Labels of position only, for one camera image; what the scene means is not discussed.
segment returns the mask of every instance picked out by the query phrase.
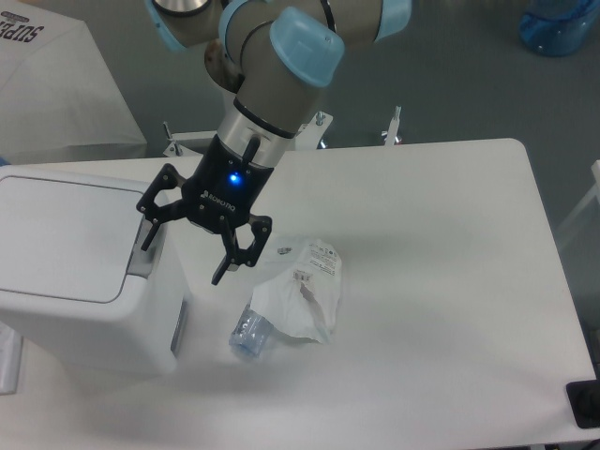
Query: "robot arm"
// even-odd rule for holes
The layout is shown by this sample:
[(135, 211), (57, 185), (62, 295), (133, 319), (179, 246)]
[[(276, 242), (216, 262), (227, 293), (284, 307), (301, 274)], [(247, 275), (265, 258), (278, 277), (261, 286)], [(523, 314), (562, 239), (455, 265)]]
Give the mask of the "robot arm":
[[(218, 284), (227, 270), (258, 261), (272, 220), (252, 215), (250, 208), (332, 81), (344, 42), (365, 45), (401, 30), (410, 18), (411, 0), (147, 2), (171, 48), (219, 36), (245, 77), (195, 173), (185, 179), (166, 164), (138, 203), (153, 223), (142, 249), (162, 223), (180, 218), (221, 235), (226, 255), (213, 277)], [(155, 203), (161, 190), (174, 188), (181, 188), (181, 200)], [(235, 230), (247, 223), (254, 241), (242, 249)]]

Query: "light blue joint cap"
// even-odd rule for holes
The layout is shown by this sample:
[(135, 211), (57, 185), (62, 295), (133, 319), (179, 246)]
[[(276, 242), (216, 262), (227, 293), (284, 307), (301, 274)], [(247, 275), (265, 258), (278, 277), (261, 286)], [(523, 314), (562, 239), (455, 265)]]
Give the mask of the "light blue joint cap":
[(150, 17), (152, 18), (152, 22), (157, 28), (158, 35), (162, 38), (162, 41), (165, 43), (167, 48), (171, 52), (183, 52), (186, 49), (186, 47), (184, 47), (181, 44), (181, 42), (179, 42), (175, 38), (175, 36), (173, 36), (171, 30), (169, 30), (165, 22), (162, 21), (162, 18), (160, 17), (160, 14), (158, 14), (157, 9), (152, 3), (152, 0), (145, 0), (145, 4), (146, 9), (148, 9), (148, 13), (150, 14)]
[(413, 0), (383, 0), (382, 22), (375, 42), (402, 31), (411, 18)]
[(246, 1), (247, 0), (233, 0), (225, 9), (223, 9), (221, 18), (218, 20), (218, 38), (223, 44), (225, 53), (228, 55), (229, 51), (227, 50), (227, 27), (229, 26), (229, 22), (232, 20), (233, 14), (235, 14), (237, 9), (244, 5)]
[(287, 7), (269, 34), (279, 59), (300, 80), (315, 87), (332, 81), (345, 46), (329, 28), (299, 9)]

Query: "blue led light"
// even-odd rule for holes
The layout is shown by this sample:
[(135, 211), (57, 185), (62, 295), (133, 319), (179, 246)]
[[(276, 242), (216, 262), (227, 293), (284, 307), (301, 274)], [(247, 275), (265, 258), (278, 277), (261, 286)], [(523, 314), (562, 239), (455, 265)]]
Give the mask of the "blue led light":
[(234, 186), (240, 186), (242, 184), (242, 177), (239, 173), (232, 173), (231, 175), (229, 175), (229, 181)]

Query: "clear plastic bottle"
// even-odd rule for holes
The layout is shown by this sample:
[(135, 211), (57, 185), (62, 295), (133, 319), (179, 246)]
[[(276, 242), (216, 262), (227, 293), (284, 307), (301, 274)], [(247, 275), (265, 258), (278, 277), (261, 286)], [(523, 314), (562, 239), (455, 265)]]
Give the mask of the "clear plastic bottle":
[(532, 0), (519, 34), (532, 51), (545, 56), (575, 52), (600, 14), (600, 0)]
[(273, 324), (250, 309), (248, 303), (229, 338), (229, 345), (236, 352), (256, 358), (272, 331)]

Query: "table surface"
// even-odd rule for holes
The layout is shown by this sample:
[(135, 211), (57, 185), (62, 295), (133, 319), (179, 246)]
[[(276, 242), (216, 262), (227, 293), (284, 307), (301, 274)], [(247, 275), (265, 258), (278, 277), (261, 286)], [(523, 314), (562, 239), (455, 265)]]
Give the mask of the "table surface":
[[(170, 159), (190, 176), (196, 157)], [(150, 181), (165, 159), (45, 168)], [(473, 449), (582, 441), (564, 386), (593, 367), (525, 149), (516, 141), (288, 153), (257, 201), (276, 233), (344, 262), (334, 342), (228, 336), (259, 279), (210, 278), (220, 239), (170, 233), (192, 292), (177, 370), (63, 365), (27, 343), (2, 448)]]

